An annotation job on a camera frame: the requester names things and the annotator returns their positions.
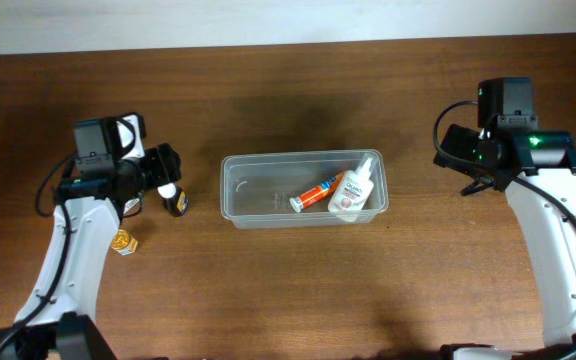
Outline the orange tube white cap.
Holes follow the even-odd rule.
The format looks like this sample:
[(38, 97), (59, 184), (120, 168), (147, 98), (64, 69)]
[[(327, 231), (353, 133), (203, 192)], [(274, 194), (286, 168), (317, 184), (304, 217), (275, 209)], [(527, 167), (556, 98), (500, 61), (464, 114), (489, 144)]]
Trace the orange tube white cap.
[(304, 209), (314, 205), (315, 203), (323, 200), (327, 196), (334, 193), (339, 186), (345, 172), (342, 171), (335, 176), (329, 178), (318, 184), (317, 186), (309, 189), (299, 196), (289, 199), (289, 203), (293, 210), (297, 213), (302, 212)]

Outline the dark bottle white cap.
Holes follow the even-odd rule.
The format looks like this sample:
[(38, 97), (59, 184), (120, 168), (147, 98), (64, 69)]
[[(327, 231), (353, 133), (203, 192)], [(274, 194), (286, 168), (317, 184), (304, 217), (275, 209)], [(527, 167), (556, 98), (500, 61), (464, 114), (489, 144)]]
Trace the dark bottle white cap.
[(169, 183), (157, 188), (162, 197), (164, 209), (173, 217), (185, 214), (188, 207), (188, 197), (181, 187)]

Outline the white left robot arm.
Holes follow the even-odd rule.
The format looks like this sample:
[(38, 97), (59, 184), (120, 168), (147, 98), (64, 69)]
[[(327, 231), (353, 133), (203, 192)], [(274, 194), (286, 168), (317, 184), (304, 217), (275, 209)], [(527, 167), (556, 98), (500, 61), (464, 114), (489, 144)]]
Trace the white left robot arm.
[(52, 238), (31, 295), (13, 325), (0, 329), (0, 359), (112, 359), (95, 324), (108, 250), (124, 218), (126, 202), (158, 190), (175, 201), (180, 157), (167, 144), (140, 156), (124, 156), (101, 174), (73, 176), (77, 155), (56, 165)]

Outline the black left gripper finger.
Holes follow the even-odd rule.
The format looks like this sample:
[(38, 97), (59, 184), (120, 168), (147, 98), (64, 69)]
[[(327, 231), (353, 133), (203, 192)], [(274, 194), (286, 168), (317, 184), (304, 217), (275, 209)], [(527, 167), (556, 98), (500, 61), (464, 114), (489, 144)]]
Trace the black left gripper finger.
[(175, 183), (181, 179), (181, 171), (179, 167), (164, 168), (161, 170), (156, 178), (156, 186), (166, 186)]
[(179, 168), (181, 159), (179, 154), (169, 143), (163, 143), (156, 147), (157, 154), (162, 164), (166, 168)]

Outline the white calamine lotion bottle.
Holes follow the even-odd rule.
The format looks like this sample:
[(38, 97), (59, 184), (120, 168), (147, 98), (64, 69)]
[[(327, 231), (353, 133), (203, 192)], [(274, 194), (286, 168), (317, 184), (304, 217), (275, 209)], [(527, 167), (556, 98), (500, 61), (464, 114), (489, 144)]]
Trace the white calamine lotion bottle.
[(344, 222), (355, 222), (363, 208), (374, 183), (370, 179), (375, 165), (375, 157), (365, 155), (355, 170), (349, 170), (342, 177), (328, 204), (328, 210)]

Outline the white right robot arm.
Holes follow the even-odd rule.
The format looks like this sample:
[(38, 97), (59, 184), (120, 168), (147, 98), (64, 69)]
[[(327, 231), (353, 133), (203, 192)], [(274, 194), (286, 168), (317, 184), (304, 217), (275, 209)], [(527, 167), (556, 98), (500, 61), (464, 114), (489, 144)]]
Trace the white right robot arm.
[(436, 162), (505, 194), (522, 230), (543, 315), (543, 346), (500, 350), (451, 344), (445, 359), (576, 360), (576, 147), (564, 131), (451, 125)]

